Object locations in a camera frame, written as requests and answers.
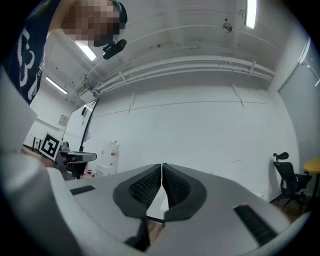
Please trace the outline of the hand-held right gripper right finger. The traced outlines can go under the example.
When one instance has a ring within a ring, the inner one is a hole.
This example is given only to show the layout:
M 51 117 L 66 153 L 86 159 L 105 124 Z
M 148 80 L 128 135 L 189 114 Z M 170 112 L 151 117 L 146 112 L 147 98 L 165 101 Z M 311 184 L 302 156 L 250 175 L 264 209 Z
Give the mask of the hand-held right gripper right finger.
M 289 227 L 272 204 L 233 180 L 163 164 L 169 209 L 151 246 L 154 256 L 239 256 L 255 251 Z

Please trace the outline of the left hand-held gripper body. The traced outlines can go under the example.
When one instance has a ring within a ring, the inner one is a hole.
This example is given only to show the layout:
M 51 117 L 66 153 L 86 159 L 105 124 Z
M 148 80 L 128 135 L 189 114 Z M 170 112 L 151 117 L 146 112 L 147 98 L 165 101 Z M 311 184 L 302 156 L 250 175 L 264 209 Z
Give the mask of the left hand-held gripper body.
M 46 132 L 39 151 L 54 162 L 65 180 L 78 180 L 84 174 L 86 168 L 84 153 L 71 151 L 67 141 L 63 142 Z

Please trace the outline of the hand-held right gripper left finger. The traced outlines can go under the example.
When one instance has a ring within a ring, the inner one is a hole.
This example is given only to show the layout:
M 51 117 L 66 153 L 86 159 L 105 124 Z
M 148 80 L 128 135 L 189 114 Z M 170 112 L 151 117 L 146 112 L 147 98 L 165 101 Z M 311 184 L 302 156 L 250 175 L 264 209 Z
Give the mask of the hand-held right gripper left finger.
M 140 251 L 150 246 L 147 210 L 162 182 L 162 166 L 149 164 L 108 176 L 69 180 L 74 199 L 103 230 Z

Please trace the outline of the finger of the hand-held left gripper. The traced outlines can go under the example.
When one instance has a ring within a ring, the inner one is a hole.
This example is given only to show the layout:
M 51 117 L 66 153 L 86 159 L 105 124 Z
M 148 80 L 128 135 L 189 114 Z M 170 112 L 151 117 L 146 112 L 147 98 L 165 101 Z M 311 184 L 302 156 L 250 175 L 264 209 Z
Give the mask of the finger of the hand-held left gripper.
M 96 153 L 91 152 L 79 152 L 79 151 L 69 151 L 66 153 L 67 163 L 82 164 L 95 161 L 97 159 Z

